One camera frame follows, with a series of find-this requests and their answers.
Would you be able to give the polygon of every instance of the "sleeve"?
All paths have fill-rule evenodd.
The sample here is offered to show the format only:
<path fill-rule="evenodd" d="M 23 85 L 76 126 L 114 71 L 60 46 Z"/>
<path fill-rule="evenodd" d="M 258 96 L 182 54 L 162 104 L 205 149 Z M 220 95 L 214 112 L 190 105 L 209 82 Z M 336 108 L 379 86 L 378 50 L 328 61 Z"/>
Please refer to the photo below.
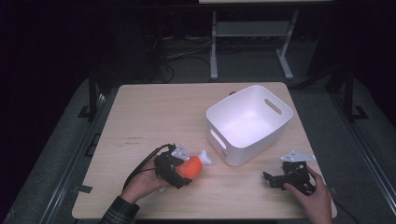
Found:
<path fill-rule="evenodd" d="M 107 209 L 99 224 L 130 224 L 134 221 L 139 209 L 137 204 L 128 203 L 118 196 Z"/>

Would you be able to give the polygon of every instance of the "black cable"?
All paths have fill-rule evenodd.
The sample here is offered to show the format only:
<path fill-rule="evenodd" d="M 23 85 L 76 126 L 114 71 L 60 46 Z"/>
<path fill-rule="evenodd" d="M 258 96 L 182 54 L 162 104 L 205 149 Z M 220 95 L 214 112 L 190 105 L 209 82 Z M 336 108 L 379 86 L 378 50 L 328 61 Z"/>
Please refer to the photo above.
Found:
<path fill-rule="evenodd" d="M 210 63 L 207 60 L 205 60 L 203 58 L 200 58 L 200 57 L 196 57 L 196 56 L 181 56 L 179 58 L 172 59 L 172 60 L 169 60 L 169 61 L 175 61 L 175 60 L 180 60 L 180 59 L 198 59 L 200 61 L 203 61 L 204 63 L 206 63 L 207 66 L 210 67 Z"/>
<path fill-rule="evenodd" d="M 219 39 L 219 41 L 216 41 L 218 43 L 217 45 L 217 53 L 218 54 L 235 54 L 235 53 L 239 53 L 239 52 L 243 52 L 246 51 L 245 49 L 242 49 L 242 46 L 239 43 L 235 43 L 234 41 L 229 41 L 229 39 L 227 40 L 221 40 Z M 226 51 L 224 49 L 232 49 L 233 46 L 237 46 L 237 49 L 234 50 L 230 50 L 230 51 Z"/>
<path fill-rule="evenodd" d="M 150 170 L 155 170 L 155 169 L 156 169 L 156 168 L 153 167 L 153 168 L 149 168 L 149 169 L 146 169 L 146 170 L 141 170 L 141 171 L 138 172 L 138 174 L 143 173 L 143 172 L 146 172 L 146 171 L 150 171 Z"/>
<path fill-rule="evenodd" d="M 210 49 L 209 43 L 207 43 L 205 46 L 200 46 L 200 47 L 197 47 L 197 48 L 194 48 L 194 49 L 189 49 L 189 50 L 186 50 L 184 52 L 180 52 L 180 53 L 177 53 L 177 54 L 174 54 L 174 55 L 167 56 L 167 57 L 165 57 L 165 60 L 173 60 L 173 59 L 181 58 L 181 57 L 184 57 L 186 55 L 191 55 L 191 54 L 194 54 L 194 53 L 204 53 L 203 50 L 205 50 L 205 49 Z"/>
<path fill-rule="evenodd" d="M 349 215 L 357 224 L 361 224 L 355 216 L 353 216 L 343 205 L 337 202 L 335 199 L 332 199 L 335 205 L 341 208 L 347 215 Z"/>
<path fill-rule="evenodd" d="M 159 78 L 159 80 L 163 84 L 166 84 L 166 83 L 169 83 L 174 78 L 175 69 L 173 67 L 171 67 L 170 65 L 168 65 L 168 64 L 162 64 L 162 65 L 165 67 L 165 70 L 168 70 L 168 69 L 171 70 L 171 76 L 168 79 L 165 78 L 165 75 L 163 74 L 163 72 L 160 69 L 158 70 L 158 78 Z"/>
<path fill-rule="evenodd" d="M 192 42 L 192 43 L 205 43 L 207 42 L 208 39 L 210 39 L 210 37 L 201 37 L 196 39 L 192 39 L 188 37 L 183 38 L 184 42 Z"/>
<path fill-rule="evenodd" d="M 172 146 L 172 145 L 171 144 L 166 144 L 166 145 L 163 145 L 161 147 L 155 148 L 154 151 L 152 151 L 142 162 L 140 162 L 140 164 L 138 166 L 136 166 L 136 168 L 134 168 L 134 170 L 131 172 L 131 174 L 128 176 L 128 178 L 126 178 L 124 186 L 122 187 L 122 190 L 125 190 L 126 186 L 129 184 L 131 179 L 134 178 L 137 174 L 140 173 L 140 170 L 142 169 L 142 167 L 144 165 L 146 165 L 146 163 L 148 163 L 148 161 L 151 160 L 151 158 L 153 158 L 155 155 L 157 155 L 157 153 L 159 151 L 161 151 L 161 149 L 163 149 L 164 147 L 170 147 L 170 146 Z"/>

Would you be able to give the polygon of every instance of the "person's right hand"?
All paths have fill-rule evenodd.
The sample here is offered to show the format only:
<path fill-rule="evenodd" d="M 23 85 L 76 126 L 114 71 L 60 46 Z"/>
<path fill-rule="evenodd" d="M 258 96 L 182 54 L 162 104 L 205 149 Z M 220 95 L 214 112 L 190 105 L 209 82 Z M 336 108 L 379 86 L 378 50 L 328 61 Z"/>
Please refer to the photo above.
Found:
<path fill-rule="evenodd" d="M 138 173 L 131 179 L 120 195 L 123 200 L 128 203 L 136 203 L 137 200 L 148 196 L 155 190 L 170 186 L 168 182 L 159 178 L 153 170 L 155 168 L 154 160 L 157 156 L 155 155 L 142 167 L 141 171 L 143 172 Z"/>
<path fill-rule="evenodd" d="M 315 192 L 309 196 L 302 194 L 293 185 L 286 183 L 285 189 L 291 192 L 297 201 L 303 206 L 306 216 L 314 224 L 332 223 L 332 195 L 323 183 L 321 175 L 317 174 L 309 166 L 306 166 L 309 174 L 316 182 Z"/>

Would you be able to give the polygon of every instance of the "dark background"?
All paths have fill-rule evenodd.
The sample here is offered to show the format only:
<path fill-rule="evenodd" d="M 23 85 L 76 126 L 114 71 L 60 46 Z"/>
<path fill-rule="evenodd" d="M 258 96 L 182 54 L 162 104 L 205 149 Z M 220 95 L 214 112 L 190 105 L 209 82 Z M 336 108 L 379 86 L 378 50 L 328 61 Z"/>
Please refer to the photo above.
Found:
<path fill-rule="evenodd" d="M 393 98 L 396 8 L 391 2 L 335 1 L 329 7 L 325 29 L 320 31 L 321 39 L 308 75 L 315 76 L 336 63 L 353 67 L 356 78 L 366 85 L 378 106 L 396 125 Z M 140 32 L 157 35 L 157 23 L 152 17 L 140 19 L 136 12 L 131 15 L 98 8 L 79 10 L 81 5 L 73 2 L 0 3 L 2 220 L 83 80 L 96 73 L 100 88 L 108 91 L 121 83 L 148 82 L 153 78 L 149 63 L 156 55 L 147 54 Z M 88 1 L 84 6 L 101 3 L 104 1 Z M 164 33 L 179 38 L 186 33 L 208 35 L 210 28 L 206 29 L 206 23 L 210 22 L 210 13 L 199 17 L 193 17 L 193 13 L 196 12 L 167 14 L 163 17 Z M 293 38 L 315 37 L 318 31 L 310 27 L 316 27 L 312 23 L 316 16 L 315 11 L 303 10 Z M 124 46 L 130 42 L 126 40 L 134 43 L 130 50 Z M 131 50 L 140 52 L 134 58 L 139 63 L 129 63 L 135 57 Z M 142 77 L 132 71 L 148 75 Z"/>

